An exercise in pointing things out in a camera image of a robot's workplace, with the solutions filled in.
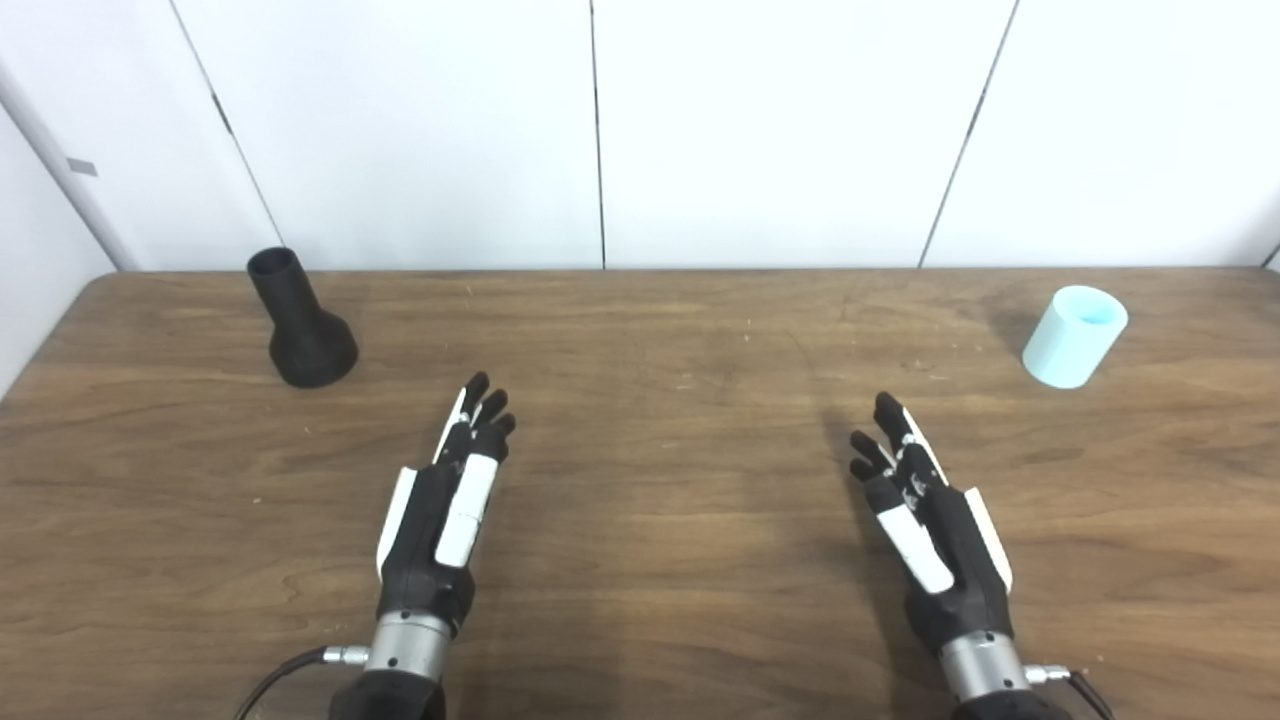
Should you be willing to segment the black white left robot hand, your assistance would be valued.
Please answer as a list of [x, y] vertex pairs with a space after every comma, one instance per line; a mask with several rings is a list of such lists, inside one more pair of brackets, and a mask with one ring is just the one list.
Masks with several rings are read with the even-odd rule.
[[402, 471], [378, 546], [378, 618], [433, 618], [460, 633], [476, 592], [470, 560], [516, 428], [508, 402], [476, 373], [454, 400], [433, 460]]

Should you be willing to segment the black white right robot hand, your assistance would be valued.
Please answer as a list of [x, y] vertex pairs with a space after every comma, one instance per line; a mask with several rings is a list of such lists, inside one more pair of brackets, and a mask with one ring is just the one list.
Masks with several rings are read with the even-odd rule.
[[890, 442], [850, 434], [850, 471], [906, 569], [904, 607], [932, 653], [970, 634], [1014, 637], [1010, 571], [980, 495], [948, 483], [924, 433], [891, 393], [876, 396], [873, 419]]

